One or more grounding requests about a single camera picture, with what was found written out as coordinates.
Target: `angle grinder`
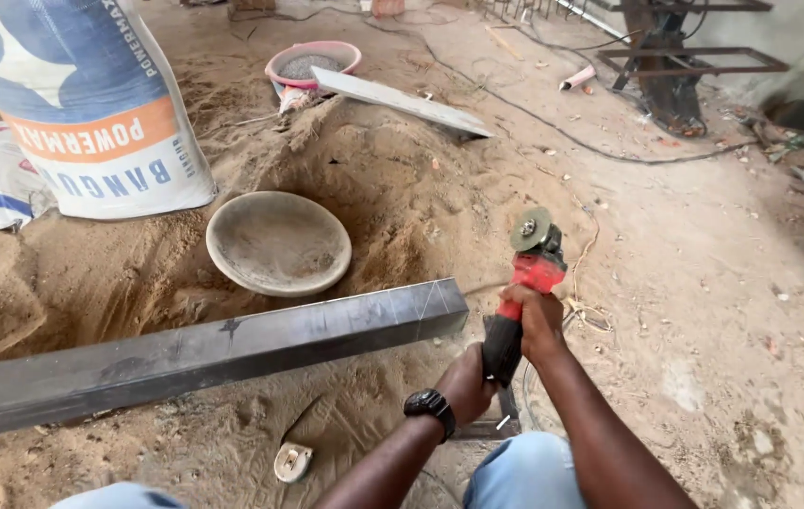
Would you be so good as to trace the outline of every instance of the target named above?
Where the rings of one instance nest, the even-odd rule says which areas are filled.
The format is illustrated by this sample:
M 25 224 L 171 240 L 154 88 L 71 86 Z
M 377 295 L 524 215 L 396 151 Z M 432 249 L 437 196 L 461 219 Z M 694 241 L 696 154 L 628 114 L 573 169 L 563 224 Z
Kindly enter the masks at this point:
M 515 249 L 515 271 L 509 284 L 520 284 L 549 294 L 562 283 L 568 265 L 562 259 L 562 230 L 553 224 L 549 211 L 533 208 L 521 214 L 509 242 Z M 483 341 L 483 374 L 509 387 L 521 362 L 521 304 L 502 301 Z

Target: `black wristwatch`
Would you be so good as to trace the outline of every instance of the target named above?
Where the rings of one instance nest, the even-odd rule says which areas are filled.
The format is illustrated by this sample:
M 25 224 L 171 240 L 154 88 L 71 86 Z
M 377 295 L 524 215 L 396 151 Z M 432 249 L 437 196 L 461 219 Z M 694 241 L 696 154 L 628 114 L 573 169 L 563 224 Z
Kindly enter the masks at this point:
M 446 403 L 446 399 L 436 391 L 435 388 L 425 388 L 408 397 L 405 402 L 406 417 L 422 416 L 429 414 L 440 419 L 446 429 L 446 435 L 442 438 L 441 444 L 455 432 L 455 415 L 453 408 Z

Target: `knee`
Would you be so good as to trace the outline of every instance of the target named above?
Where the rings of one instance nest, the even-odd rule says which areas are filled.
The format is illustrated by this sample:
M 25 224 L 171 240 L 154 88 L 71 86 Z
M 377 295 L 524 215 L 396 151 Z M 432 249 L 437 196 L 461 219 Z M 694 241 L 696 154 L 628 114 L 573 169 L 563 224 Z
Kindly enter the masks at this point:
M 565 438 L 552 433 L 533 431 L 515 436 L 502 454 L 509 465 L 519 469 L 550 469 L 556 466 L 563 469 L 574 467 L 571 446 Z

